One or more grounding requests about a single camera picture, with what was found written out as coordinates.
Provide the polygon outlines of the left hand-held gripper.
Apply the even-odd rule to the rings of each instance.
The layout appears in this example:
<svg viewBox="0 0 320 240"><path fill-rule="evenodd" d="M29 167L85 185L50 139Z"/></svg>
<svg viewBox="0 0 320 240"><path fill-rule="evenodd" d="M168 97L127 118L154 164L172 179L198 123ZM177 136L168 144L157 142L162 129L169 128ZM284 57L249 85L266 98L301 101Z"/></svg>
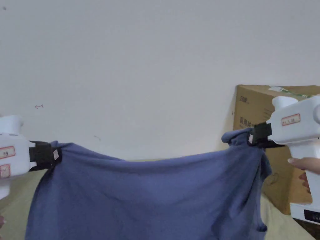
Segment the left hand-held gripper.
<svg viewBox="0 0 320 240"><path fill-rule="evenodd" d="M20 134L19 116L0 117L0 199L10 194L13 178L27 172L52 169L62 162L61 147L48 142L30 142Z"/></svg>

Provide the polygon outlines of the person's right hand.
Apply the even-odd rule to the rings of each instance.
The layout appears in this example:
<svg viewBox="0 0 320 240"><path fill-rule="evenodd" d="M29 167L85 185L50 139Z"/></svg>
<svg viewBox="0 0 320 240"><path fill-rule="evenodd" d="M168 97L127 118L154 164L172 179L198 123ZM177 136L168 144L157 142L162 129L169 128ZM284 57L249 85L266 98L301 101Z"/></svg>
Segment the person's right hand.
<svg viewBox="0 0 320 240"><path fill-rule="evenodd" d="M290 158L288 162L293 165L295 168L303 170L304 173L299 175L299 179L303 181L302 185L307 189L307 192L311 194L310 187L308 183L308 178L306 176L306 171L310 171L314 174L320 174L320 159L313 157L305 157L305 158Z"/></svg>

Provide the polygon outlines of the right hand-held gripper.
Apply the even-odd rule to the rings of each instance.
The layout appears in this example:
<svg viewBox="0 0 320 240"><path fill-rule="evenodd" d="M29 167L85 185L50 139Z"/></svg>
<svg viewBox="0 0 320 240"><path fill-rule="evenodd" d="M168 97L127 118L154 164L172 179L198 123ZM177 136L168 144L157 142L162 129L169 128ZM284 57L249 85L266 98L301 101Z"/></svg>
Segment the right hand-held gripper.
<svg viewBox="0 0 320 240"><path fill-rule="evenodd" d="M272 99L275 108L270 118L250 130L247 143L263 149L287 146L293 158L320 157L320 97L301 101L278 96ZM319 174L306 171L312 203L291 203L291 216L309 223L320 221Z"/></svg>

